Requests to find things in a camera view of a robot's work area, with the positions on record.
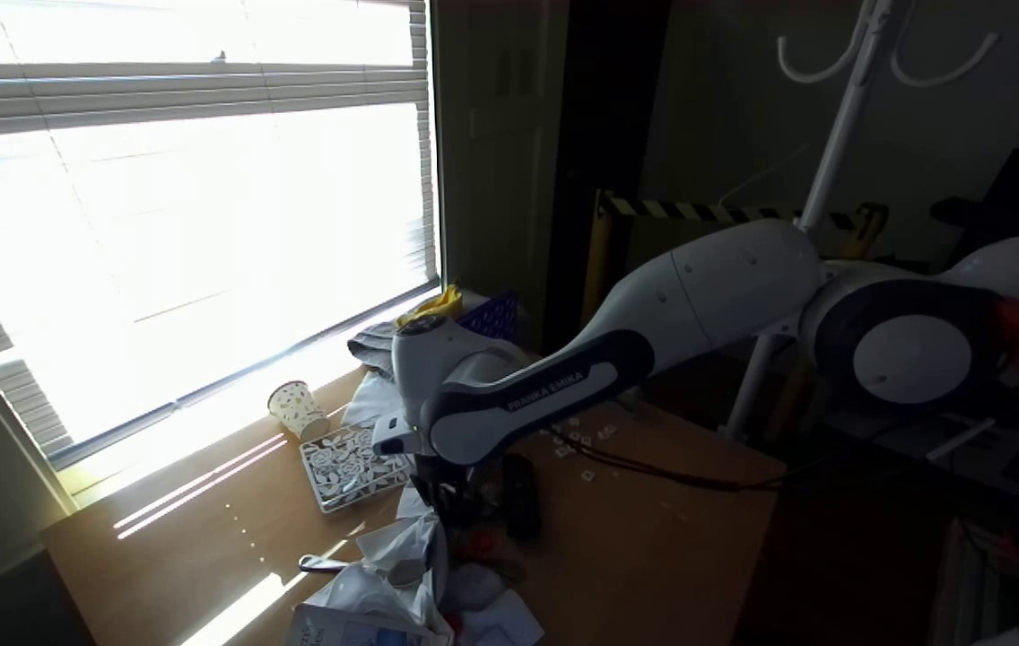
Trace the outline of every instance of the window blinds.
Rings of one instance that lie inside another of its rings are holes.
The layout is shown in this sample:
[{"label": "window blinds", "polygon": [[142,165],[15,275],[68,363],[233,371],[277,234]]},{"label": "window blinds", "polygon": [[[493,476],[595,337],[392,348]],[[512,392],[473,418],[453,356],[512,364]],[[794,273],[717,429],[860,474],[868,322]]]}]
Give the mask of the window blinds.
[{"label": "window blinds", "polygon": [[415,0],[0,0],[0,392],[45,454],[439,273],[428,58]]}]

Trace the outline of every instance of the dark wall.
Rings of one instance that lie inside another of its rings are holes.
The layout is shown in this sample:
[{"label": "dark wall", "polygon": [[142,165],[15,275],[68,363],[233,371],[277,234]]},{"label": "dark wall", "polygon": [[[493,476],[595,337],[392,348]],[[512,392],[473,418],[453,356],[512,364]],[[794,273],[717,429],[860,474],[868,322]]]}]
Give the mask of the dark wall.
[{"label": "dark wall", "polygon": [[570,0],[544,348],[582,327],[593,190],[637,190],[667,10],[670,0]]}]

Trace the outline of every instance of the coat rack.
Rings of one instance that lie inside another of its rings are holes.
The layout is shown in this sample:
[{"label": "coat rack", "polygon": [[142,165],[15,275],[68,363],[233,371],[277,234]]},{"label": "coat rack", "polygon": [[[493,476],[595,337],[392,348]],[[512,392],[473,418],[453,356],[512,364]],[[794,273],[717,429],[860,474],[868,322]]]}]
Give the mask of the coat rack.
[{"label": "coat rack", "polygon": [[[798,217],[798,228],[802,228],[802,234],[813,228],[824,215],[824,199],[833,194],[838,156],[844,156],[844,150],[855,136],[865,93],[868,93],[868,87],[879,71],[875,58],[881,50],[886,50],[886,63],[890,63],[890,71],[900,87],[929,88],[929,87],[957,82],[961,74],[979,69],[999,44],[999,31],[988,31],[969,60],[954,63],[944,74],[914,74],[900,60],[900,40],[908,31],[908,10],[910,10],[910,0],[860,0],[855,31],[850,31],[844,53],[829,69],[817,69],[817,71],[794,69],[789,36],[775,40],[775,60],[777,60],[782,74],[798,87],[829,82],[836,71],[844,71],[850,63],[850,74],[848,74],[848,87],[844,87],[844,96],[838,96],[817,173],[813,173],[813,184],[810,184],[807,199],[802,199],[799,217]],[[750,416],[750,407],[759,394],[771,351],[775,351],[777,337],[794,334],[794,327],[798,322],[782,322],[782,327],[756,334],[756,343],[753,343],[750,364],[738,379],[726,432],[732,432],[732,437],[744,432],[744,423],[746,423],[746,416]]]}]

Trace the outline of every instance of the round robot part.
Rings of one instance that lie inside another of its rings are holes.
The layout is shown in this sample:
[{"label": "round robot part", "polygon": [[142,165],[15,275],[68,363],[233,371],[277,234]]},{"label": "round robot part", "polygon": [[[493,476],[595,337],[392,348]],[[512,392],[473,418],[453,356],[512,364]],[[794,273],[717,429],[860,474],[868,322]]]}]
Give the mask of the round robot part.
[{"label": "round robot part", "polygon": [[890,406],[926,406],[957,392],[972,371],[972,343],[935,315],[875,322],[855,348],[856,385]]}]

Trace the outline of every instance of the desk surface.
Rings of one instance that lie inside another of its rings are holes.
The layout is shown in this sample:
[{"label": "desk surface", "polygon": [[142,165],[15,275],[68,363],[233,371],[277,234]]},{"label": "desk surface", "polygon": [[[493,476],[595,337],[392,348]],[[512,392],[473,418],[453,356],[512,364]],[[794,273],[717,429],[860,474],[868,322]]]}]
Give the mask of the desk surface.
[{"label": "desk surface", "polygon": [[[323,398],[346,400],[355,379]],[[650,406],[595,406],[573,432],[711,476],[782,465]],[[729,643],[775,507],[771,490],[717,493],[617,474],[526,437],[544,532],[508,544],[544,643]],[[228,636],[222,610],[259,613],[238,643],[285,643],[292,605],[326,577],[299,577],[299,551],[326,551],[380,526],[396,493],[323,517],[299,450],[256,423],[178,465],[119,490],[44,534],[98,643]]]}]

